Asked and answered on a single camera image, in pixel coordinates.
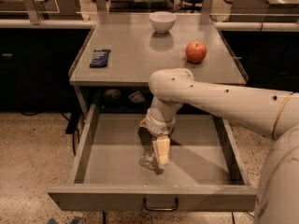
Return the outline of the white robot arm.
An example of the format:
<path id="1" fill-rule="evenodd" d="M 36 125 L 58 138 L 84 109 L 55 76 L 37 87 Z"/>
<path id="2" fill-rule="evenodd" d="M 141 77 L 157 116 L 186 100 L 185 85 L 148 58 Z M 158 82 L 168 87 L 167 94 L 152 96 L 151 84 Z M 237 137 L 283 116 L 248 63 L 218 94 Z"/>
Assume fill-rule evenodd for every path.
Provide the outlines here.
<path id="1" fill-rule="evenodd" d="M 149 78 L 151 106 L 140 125 L 154 137 L 160 164 L 168 162 L 169 134 L 184 104 L 271 138 L 261 172 L 254 224 L 299 224 L 299 94 L 197 82 L 186 68 Z"/>

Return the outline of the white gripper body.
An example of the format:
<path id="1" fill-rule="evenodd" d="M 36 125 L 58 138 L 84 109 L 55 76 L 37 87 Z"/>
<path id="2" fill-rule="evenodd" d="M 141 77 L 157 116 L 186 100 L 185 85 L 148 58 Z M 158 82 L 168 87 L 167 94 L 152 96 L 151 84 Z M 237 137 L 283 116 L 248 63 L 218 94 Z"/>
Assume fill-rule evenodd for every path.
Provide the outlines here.
<path id="1" fill-rule="evenodd" d="M 170 121 L 160 121 L 153 117 L 153 115 L 150 113 L 150 110 L 147 111 L 145 121 L 147 129 L 153 136 L 169 135 L 171 132 L 173 132 L 176 123 L 176 119 L 171 119 Z"/>

